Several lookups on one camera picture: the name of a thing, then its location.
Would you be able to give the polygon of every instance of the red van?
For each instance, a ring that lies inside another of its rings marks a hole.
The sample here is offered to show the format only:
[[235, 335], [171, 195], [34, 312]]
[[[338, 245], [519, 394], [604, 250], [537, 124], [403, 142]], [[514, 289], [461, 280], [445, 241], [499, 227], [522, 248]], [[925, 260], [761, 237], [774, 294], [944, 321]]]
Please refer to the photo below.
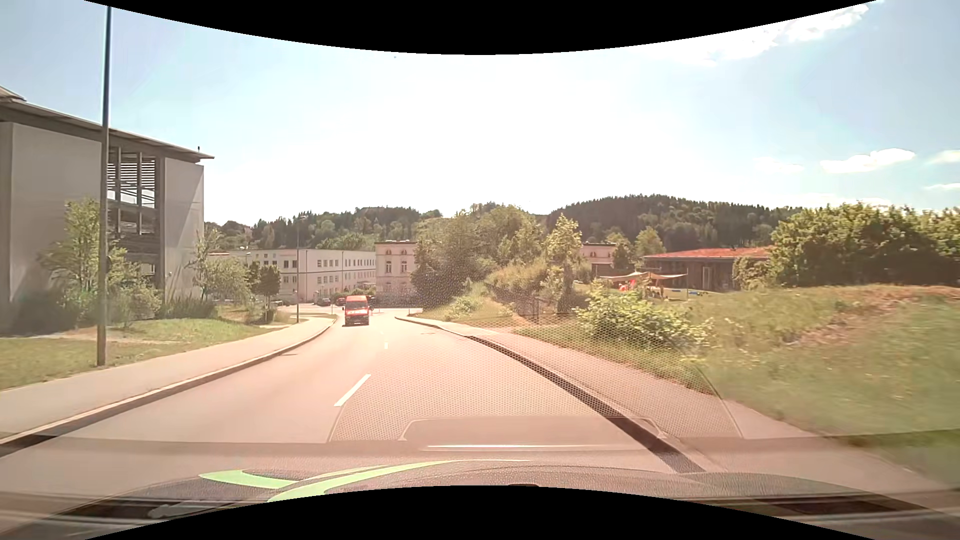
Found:
[[344, 304], [344, 325], [368, 325], [370, 323], [370, 301], [364, 295], [347, 296]]

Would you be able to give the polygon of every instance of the curb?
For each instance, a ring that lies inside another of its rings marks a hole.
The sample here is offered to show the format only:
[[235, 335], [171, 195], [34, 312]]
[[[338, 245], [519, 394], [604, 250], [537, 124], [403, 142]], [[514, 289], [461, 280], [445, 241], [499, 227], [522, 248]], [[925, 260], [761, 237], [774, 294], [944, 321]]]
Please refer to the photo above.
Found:
[[[450, 332], [454, 335], [459, 335], [460, 337], [465, 337], [471, 341], [475, 341], [495, 351], [501, 353], [502, 355], [509, 356], [514, 360], [520, 362], [524, 366], [530, 368], [538, 375], [543, 376], [547, 380], [553, 382], [561, 389], [566, 391], [568, 394], [577, 398], [583, 404], [589, 406], [598, 414], [609, 420], [612, 424], [617, 426], [620, 430], [630, 435], [636, 442], [643, 445], [647, 450], [652, 454], [660, 458], [664, 463], [666, 463], [671, 469], [677, 473], [704, 473], [707, 472], [707, 469], [699, 465], [694, 460], [690, 459], [687, 454], [698, 454], [694, 453], [691, 450], [687, 449], [682, 451], [680, 445], [677, 441], [671, 436], [663, 433], [662, 430], [657, 429], [660, 433], [654, 433], [649, 427], [644, 426], [630, 415], [626, 414], [619, 407], [610, 405], [608, 400], [600, 398], [595, 392], [590, 391], [584, 386], [577, 384], [572, 381], [570, 378], [567, 378], [543, 365], [536, 363], [535, 361], [527, 358], [526, 356], [521, 355], [511, 351], [510, 349], [500, 345], [499, 343], [494, 343], [488, 339], [477, 335], [464, 335], [456, 331], [446, 329], [440, 325], [427, 323], [423, 321], [415, 321], [409, 317], [401, 317], [395, 315], [395, 319], [399, 321], [405, 321], [408, 323], [414, 323], [418, 325], [424, 325], [426, 327], [435, 328], [442, 331]], [[711, 466], [716, 466], [709, 459], [703, 455], [697, 455], [699, 460], [710, 463]]]
[[266, 355], [263, 355], [263, 356], [258, 356], [256, 358], [244, 360], [240, 363], [233, 364], [225, 368], [220, 368], [218, 370], [211, 371], [209, 373], [204, 373], [203, 375], [198, 375], [197, 377], [193, 377], [187, 380], [181, 380], [180, 382], [167, 384], [166, 386], [160, 387], [156, 390], [144, 392], [143, 394], [140, 394], [138, 396], [133, 396], [125, 400], [121, 400], [119, 402], [114, 402], [109, 405], [100, 406], [100, 407], [91, 409], [87, 412], [75, 414], [74, 416], [71, 416], [69, 418], [57, 420], [55, 422], [51, 422], [49, 424], [40, 426], [38, 428], [21, 431], [20, 433], [15, 433], [13, 435], [0, 438], [0, 457], [5, 457], [7, 455], [13, 454], [14, 452], [18, 452], [18, 451], [30, 448], [41, 442], [57, 438], [61, 435], [66, 435], [71, 431], [76, 431], [81, 428], [85, 428], [87, 426], [96, 424], [97, 422], [107, 420], [107, 418], [110, 418], [111, 416], [116, 416], [117, 414], [135, 409], [139, 406], [143, 406], [146, 404], [150, 404], [152, 402], [162, 400], [163, 398], [173, 396], [174, 394], [179, 394], [184, 390], [189, 390], [190, 388], [195, 388], [207, 382], [221, 379], [223, 377], [226, 377], [227, 375], [234, 374], [238, 371], [247, 369], [249, 367], [253, 367], [254, 365], [257, 365], [259, 363], [263, 363], [267, 360], [276, 358], [277, 356], [281, 356], [285, 353], [288, 353], [294, 349], [297, 349], [297, 347], [301, 347], [309, 343], [310, 341], [313, 341], [314, 339], [320, 337], [321, 335], [324, 334], [324, 332], [333, 328], [335, 324], [336, 324], [336, 321], [334, 321], [333, 324], [327, 326], [323, 330], [318, 331], [317, 333], [311, 335], [310, 337], [307, 337], [306, 339], [298, 341], [293, 345], [288, 345], [281, 349], [277, 349], [272, 353], [267, 353]]

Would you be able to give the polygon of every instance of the red roof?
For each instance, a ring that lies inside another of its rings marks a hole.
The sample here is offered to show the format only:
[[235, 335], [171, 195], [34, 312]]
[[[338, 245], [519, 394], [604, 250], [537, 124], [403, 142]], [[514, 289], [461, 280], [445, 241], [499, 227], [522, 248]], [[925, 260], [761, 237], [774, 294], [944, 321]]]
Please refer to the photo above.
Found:
[[677, 251], [673, 253], [661, 253], [657, 255], [648, 255], [648, 258], [737, 258], [753, 257], [767, 258], [770, 254], [767, 248], [706, 248], [702, 250]]

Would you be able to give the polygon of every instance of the sidewalk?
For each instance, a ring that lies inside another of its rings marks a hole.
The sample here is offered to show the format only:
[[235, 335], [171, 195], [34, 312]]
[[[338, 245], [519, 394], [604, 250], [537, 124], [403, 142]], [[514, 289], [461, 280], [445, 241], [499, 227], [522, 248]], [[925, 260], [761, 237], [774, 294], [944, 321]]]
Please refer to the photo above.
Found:
[[4, 390], [0, 392], [0, 438], [268, 355], [335, 322], [311, 318], [239, 341]]
[[812, 479], [888, 494], [948, 489], [876, 454], [623, 364], [514, 333], [415, 317], [397, 318], [502, 345], [604, 396], [613, 405], [632, 411], [636, 418], [652, 422], [728, 471]]

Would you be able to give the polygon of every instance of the white building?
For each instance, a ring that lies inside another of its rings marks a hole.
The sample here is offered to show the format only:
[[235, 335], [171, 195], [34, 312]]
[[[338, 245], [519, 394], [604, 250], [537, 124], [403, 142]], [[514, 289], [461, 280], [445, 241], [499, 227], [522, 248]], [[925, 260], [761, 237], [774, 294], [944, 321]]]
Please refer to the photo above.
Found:
[[402, 302], [416, 291], [410, 283], [414, 271], [412, 240], [387, 240], [374, 243], [376, 251], [376, 297], [381, 305]]
[[[36, 257], [63, 239], [64, 204], [100, 199], [101, 133], [98, 123], [0, 87], [0, 331], [27, 296], [49, 286]], [[168, 297], [196, 292], [184, 265], [204, 230], [199, 163], [213, 157], [113, 129], [109, 141], [111, 236]]]
[[312, 302], [315, 293], [329, 297], [373, 285], [376, 257], [370, 251], [276, 249], [233, 250], [231, 257], [244, 264], [270, 264], [280, 272], [279, 300]]

